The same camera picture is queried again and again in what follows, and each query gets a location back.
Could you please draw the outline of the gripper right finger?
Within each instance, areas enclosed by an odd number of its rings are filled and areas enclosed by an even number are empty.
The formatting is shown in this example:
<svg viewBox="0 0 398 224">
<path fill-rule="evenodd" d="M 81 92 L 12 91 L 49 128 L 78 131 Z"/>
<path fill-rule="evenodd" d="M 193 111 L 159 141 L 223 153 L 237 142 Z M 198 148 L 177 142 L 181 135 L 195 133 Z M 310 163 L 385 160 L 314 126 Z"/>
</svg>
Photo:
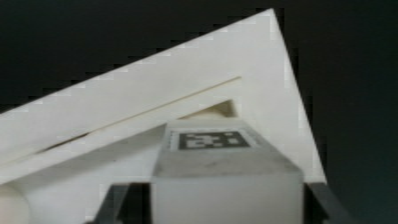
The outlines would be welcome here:
<svg viewBox="0 0 398 224">
<path fill-rule="evenodd" d="M 303 224 L 355 224 L 328 185 L 307 183 L 303 187 Z"/>
</svg>

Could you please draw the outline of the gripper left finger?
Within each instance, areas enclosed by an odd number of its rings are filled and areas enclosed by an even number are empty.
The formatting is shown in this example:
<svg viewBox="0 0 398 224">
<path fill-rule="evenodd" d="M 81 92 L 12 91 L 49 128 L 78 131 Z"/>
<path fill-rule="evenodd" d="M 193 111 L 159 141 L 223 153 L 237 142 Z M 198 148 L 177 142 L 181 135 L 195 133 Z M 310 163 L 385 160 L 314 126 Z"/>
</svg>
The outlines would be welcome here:
<svg viewBox="0 0 398 224">
<path fill-rule="evenodd" d="M 110 186 L 94 220 L 85 224 L 150 224 L 150 187 L 147 183 Z"/>
</svg>

